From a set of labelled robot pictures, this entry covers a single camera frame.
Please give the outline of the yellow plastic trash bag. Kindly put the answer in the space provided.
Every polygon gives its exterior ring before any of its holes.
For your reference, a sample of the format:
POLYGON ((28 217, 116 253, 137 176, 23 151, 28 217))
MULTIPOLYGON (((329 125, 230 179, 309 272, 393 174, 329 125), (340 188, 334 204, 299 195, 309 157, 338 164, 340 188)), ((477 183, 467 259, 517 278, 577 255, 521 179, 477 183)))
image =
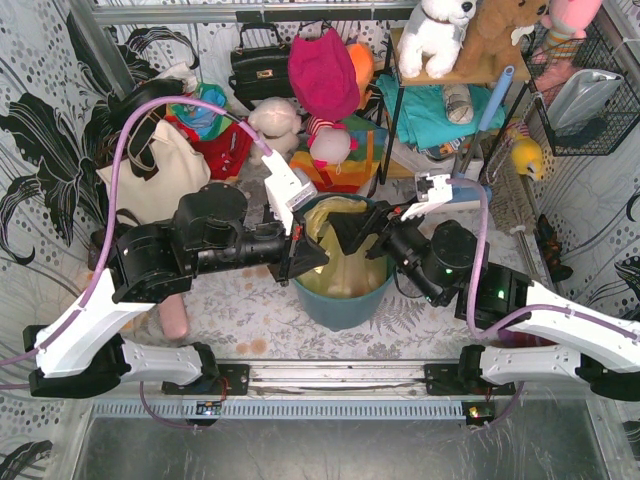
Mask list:
POLYGON ((363 213, 366 207, 367 202, 360 197, 353 199, 333 195, 321 197, 304 214, 308 235, 325 250, 329 262, 297 277, 298 283, 321 296, 350 299, 367 295, 387 281, 386 258, 366 258, 366 251, 378 236, 370 234, 355 253, 345 255, 328 221, 330 213, 363 213))

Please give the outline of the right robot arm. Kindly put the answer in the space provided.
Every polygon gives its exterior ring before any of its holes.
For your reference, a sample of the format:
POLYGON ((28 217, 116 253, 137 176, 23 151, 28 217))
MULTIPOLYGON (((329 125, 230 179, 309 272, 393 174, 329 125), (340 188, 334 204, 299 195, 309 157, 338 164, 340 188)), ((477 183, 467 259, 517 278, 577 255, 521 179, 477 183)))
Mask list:
POLYGON ((576 382, 602 397, 639 399, 639 324, 590 310, 524 274, 488 259, 472 280, 477 237, 455 220, 440 223, 432 237, 420 219, 404 220, 399 207, 377 202, 362 213, 331 213, 341 250, 351 254, 374 234, 366 256, 386 256, 434 307, 455 300, 455 315, 478 334, 519 333, 540 346, 473 344, 452 365, 425 367, 431 395, 513 392, 520 382, 576 382))

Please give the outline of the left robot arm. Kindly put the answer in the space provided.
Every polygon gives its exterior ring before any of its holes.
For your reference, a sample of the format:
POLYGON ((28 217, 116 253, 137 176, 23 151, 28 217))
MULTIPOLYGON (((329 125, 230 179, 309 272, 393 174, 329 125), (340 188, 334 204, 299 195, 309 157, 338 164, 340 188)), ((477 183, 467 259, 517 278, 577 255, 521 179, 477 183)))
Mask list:
POLYGON ((125 232, 111 246, 87 305, 59 337, 53 333, 60 321, 24 329, 25 349, 36 355, 31 395, 86 399, 126 382, 159 382, 169 395, 227 392, 229 382, 208 345, 144 346, 120 330, 168 297, 190 291, 199 275, 265 265, 285 283, 328 263, 302 215, 295 215, 291 228, 267 214, 248 229, 247 207, 239 189, 212 183, 183 196, 172 219, 125 232))

